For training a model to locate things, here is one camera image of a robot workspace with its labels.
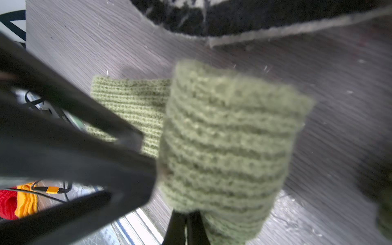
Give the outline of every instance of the yellow knitted fabric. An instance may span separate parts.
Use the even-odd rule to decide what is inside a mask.
[[[25,185],[18,185],[16,188],[26,191],[31,191],[33,183],[27,183]],[[23,218],[38,212],[38,196],[31,193],[24,193],[18,191],[17,195],[17,206],[15,215],[18,218]]]
[[[201,211],[212,245],[258,234],[314,104],[290,86],[194,61],[176,66],[170,90],[166,80],[96,78],[91,95],[146,133],[143,152],[157,156],[162,135],[160,189],[177,211]]]

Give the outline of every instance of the green knitted scarf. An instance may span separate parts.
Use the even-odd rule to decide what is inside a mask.
[[[91,96],[145,133],[142,152],[158,158],[166,201],[200,210],[212,245],[260,232],[314,104],[290,86],[195,61],[180,62],[172,84],[96,77]]]

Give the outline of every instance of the yarn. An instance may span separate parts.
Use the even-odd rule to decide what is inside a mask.
[[[145,133],[142,152],[158,157],[167,203],[200,210],[212,245],[259,233],[314,104],[291,86],[189,60],[176,66],[172,85],[96,77],[91,96]]]

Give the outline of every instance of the knitted sleeve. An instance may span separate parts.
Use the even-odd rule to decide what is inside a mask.
[[[167,202],[179,212],[200,210],[212,245],[254,238],[313,104],[287,85],[180,62],[158,157]]]

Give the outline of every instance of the ribbed knit texture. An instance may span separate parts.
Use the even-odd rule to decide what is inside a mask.
[[[168,204],[200,210],[212,245],[244,244],[269,215],[313,101],[290,86],[183,61],[162,133],[168,85],[96,78],[92,96],[146,133],[143,152],[156,156],[162,134],[157,162]]]
[[[145,134],[142,152],[154,158],[158,156],[169,93],[170,80],[130,81],[96,76],[91,87],[91,97]],[[114,140],[99,129],[88,127],[87,131],[102,140]]]

